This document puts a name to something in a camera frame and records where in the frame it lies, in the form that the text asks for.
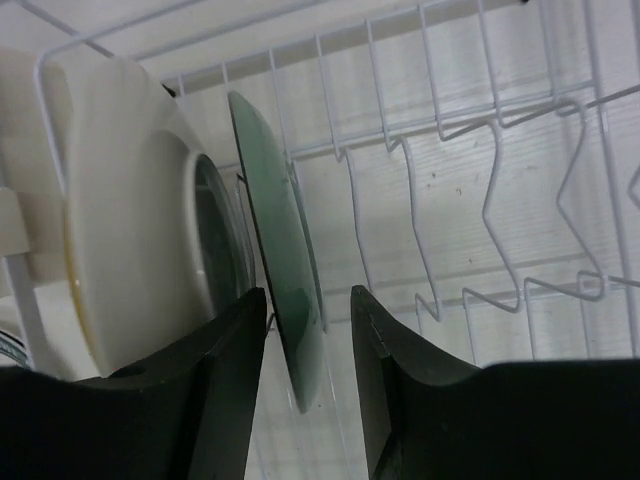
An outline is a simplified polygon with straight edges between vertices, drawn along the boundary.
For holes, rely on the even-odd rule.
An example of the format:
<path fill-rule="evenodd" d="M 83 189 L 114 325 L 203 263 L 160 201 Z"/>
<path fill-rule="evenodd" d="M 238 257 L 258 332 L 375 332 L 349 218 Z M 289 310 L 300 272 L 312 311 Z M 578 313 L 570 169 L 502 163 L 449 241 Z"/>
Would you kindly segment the dark green blue patterned plate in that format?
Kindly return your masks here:
<path fill-rule="evenodd" d="M 321 384 L 323 319 L 289 163 L 270 125 L 243 95 L 228 93 L 276 325 L 298 410 L 306 413 Z"/>

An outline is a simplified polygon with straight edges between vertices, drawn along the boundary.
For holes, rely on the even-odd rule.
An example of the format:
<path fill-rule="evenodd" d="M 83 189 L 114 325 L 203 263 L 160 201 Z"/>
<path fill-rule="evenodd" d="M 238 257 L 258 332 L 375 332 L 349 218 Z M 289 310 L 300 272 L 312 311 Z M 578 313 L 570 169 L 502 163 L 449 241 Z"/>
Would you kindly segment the white plate green lettered rim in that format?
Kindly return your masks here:
<path fill-rule="evenodd" d="M 41 82 L 61 163 L 45 331 L 61 379 L 106 377 L 252 287 L 245 237 L 210 152 L 144 67 L 112 57 L 72 90 L 49 64 Z"/>

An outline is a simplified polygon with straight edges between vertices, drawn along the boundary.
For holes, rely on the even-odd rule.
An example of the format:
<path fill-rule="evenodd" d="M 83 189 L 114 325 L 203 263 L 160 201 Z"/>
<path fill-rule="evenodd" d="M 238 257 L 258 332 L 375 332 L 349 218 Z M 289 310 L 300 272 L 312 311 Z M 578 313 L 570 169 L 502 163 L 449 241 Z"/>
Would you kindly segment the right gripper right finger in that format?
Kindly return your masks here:
<path fill-rule="evenodd" d="M 353 356 L 372 479 L 635 479 L 639 363 L 479 368 L 440 349 L 363 286 Z"/>

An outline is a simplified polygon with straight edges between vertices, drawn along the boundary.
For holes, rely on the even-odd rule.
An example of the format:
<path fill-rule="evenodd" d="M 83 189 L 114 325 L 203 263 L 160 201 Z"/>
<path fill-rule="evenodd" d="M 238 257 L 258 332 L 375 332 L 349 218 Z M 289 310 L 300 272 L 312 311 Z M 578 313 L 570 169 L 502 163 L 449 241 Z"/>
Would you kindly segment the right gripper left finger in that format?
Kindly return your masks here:
<path fill-rule="evenodd" d="M 264 354 L 266 295 L 107 378 L 1 371 L 5 479 L 240 479 Z"/>

